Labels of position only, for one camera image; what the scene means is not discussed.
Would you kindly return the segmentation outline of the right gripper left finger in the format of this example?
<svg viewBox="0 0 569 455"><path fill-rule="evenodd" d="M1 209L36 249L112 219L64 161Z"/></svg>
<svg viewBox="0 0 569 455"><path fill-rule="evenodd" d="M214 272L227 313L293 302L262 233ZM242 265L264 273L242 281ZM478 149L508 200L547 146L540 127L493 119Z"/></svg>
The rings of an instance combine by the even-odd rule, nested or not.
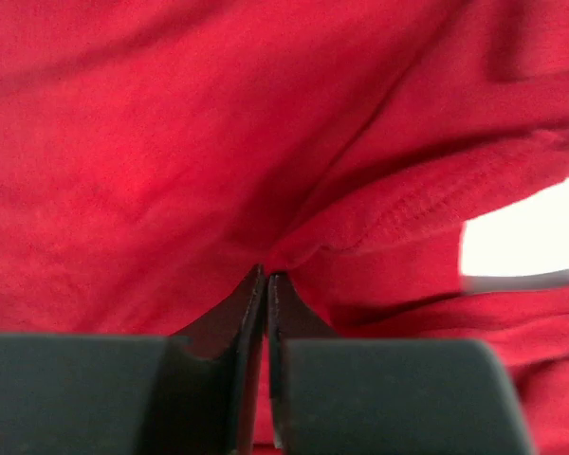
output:
<svg viewBox="0 0 569 455"><path fill-rule="evenodd" d="M168 337L0 334L0 454L249 454L265 285Z"/></svg>

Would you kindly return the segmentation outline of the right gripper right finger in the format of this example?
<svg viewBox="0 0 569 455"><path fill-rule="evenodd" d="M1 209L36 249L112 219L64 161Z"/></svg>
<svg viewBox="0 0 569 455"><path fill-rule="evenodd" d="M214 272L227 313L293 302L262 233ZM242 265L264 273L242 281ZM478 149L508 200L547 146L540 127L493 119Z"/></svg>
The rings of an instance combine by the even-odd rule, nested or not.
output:
<svg viewBox="0 0 569 455"><path fill-rule="evenodd" d="M532 454L499 358L474 339L346 338L284 274L266 291L276 445L286 454Z"/></svg>

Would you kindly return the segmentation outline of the dark red t-shirt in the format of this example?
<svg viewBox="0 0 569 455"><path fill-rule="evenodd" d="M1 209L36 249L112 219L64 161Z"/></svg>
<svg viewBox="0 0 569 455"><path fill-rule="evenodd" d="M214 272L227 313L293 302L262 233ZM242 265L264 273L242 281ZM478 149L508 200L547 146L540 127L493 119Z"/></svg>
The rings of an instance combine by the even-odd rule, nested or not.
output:
<svg viewBox="0 0 569 455"><path fill-rule="evenodd" d="M255 264L351 337L478 337L569 454L569 285L465 223L569 178L569 1L0 1L0 332L167 335Z"/></svg>

